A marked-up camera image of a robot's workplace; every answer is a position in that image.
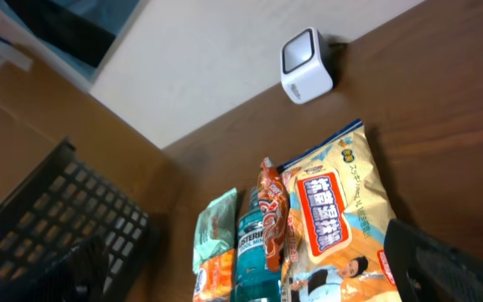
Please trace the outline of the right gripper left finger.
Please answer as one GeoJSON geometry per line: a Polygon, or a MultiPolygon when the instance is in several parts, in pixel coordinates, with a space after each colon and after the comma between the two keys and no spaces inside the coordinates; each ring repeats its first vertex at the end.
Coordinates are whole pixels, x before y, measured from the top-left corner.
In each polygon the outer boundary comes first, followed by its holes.
{"type": "Polygon", "coordinates": [[[106,245],[98,237],[78,242],[0,288],[0,302],[102,300],[108,273],[106,245]]]}

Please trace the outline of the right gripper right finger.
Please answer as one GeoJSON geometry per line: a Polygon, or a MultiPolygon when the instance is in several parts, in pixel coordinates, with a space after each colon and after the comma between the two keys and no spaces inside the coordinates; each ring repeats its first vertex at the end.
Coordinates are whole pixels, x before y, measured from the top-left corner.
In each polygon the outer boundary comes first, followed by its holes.
{"type": "Polygon", "coordinates": [[[483,301],[483,261],[397,219],[384,253],[403,301],[483,301]]]}

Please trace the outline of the yellow snack bag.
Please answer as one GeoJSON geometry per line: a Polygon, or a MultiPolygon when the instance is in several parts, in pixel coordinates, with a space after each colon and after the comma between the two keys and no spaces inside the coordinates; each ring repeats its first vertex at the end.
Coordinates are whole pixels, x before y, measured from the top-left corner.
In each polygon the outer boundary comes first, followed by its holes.
{"type": "Polygon", "coordinates": [[[289,197],[284,301],[398,301],[384,253],[391,208],[364,124],[278,167],[289,197]]]}

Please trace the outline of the small orange packet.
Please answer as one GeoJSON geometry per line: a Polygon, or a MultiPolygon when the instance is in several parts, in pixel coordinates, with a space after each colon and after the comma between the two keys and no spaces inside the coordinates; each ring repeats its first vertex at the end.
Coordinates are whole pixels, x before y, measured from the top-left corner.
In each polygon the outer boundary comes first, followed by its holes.
{"type": "Polygon", "coordinates": [[[235,249],[214,256],[200,265],[193,302],[229,302],[233,290],[235,249]]]}

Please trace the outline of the mint green wipes pack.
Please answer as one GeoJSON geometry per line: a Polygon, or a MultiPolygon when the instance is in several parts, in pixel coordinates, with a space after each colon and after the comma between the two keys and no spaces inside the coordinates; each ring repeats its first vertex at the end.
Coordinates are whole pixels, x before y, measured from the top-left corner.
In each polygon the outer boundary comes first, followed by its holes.
{"type": "Polygon", "coordinates": [[[234,247],[237,189],[232,188],[214,199],[199,214],[194,236],[192,269],[234,247]]]}

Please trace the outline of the red brown snack wrapper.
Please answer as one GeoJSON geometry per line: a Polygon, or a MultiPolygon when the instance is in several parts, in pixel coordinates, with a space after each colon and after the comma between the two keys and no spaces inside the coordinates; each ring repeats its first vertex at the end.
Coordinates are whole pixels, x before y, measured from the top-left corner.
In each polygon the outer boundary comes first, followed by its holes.
{"type": "Polygon", "coordinates": [[[262,213],[262,242],[267,269],[278,272],[283,258],[283,240],[288,217],[288,195],[282,178],[269,157],[262,160],[258,176],[258,204],[262,213]]]}

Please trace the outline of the teal Listerine mouthwash bottle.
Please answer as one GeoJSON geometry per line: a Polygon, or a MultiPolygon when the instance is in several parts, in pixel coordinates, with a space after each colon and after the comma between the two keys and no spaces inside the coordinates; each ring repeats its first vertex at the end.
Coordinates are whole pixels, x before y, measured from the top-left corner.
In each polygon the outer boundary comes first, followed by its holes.
{"type": "Polygon", "coordinates": [[[234,302],[280,302],[280,272],[267,268],[262,241],[263,215],[258,205],[258,189],[249,194],[248,213],[238,221],[234,302]]]}

